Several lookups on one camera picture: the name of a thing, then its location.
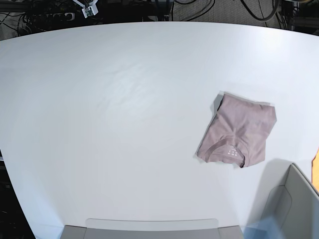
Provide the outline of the grey tray bottom edge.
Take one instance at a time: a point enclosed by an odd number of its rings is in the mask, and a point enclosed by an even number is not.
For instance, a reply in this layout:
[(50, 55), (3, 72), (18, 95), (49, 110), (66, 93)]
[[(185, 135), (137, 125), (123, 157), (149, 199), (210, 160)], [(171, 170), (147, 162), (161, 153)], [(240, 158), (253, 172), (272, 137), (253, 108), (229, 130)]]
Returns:
[(87, 219), (84, 227), (66, 225), (62, 239), (242, 239), (239, 226), (218, 226), (217, 219), (123, 221)]

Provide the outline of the orange item right edge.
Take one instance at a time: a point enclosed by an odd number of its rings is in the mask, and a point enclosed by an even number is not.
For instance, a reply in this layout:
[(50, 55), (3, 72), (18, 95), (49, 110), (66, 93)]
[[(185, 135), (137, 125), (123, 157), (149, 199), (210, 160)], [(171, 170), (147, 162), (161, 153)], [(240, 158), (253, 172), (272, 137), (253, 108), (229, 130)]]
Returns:
[(319, 186), (319, 151), (317, 151), (314, 159), (312, 160), (311, 182), (315, 187)]

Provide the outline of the grey cardboard box right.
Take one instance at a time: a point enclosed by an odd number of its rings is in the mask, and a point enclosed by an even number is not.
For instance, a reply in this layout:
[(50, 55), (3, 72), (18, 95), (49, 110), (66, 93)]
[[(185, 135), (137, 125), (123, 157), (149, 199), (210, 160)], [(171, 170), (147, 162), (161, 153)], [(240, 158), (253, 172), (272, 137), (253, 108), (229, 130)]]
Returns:
[(271, 190), (261, 223), (267, 239), (319, 237), (319, 192), (296, 164), (284, 184)]

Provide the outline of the pink T-shirt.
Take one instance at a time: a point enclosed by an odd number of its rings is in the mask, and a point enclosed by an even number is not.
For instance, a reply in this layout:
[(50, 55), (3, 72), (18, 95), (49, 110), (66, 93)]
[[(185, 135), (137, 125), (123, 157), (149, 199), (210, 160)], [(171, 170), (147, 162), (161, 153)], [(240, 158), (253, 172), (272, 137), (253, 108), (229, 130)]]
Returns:
[(196, 156), (207, 163), (223, 162), (240, 168), (261, 163), (276, 121), (275, 107), (269, 103), (225, 93)]

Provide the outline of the blue item bottom right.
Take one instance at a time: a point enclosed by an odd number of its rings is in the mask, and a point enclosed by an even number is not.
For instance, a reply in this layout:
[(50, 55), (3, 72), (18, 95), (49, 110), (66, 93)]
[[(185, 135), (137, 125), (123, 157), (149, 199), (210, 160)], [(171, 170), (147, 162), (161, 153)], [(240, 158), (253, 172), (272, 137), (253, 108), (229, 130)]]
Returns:
[(278, 239), (281, 237), (280, 234), (277, 222), (272, 216), (250, 224), (243, 230), (245, 239)]

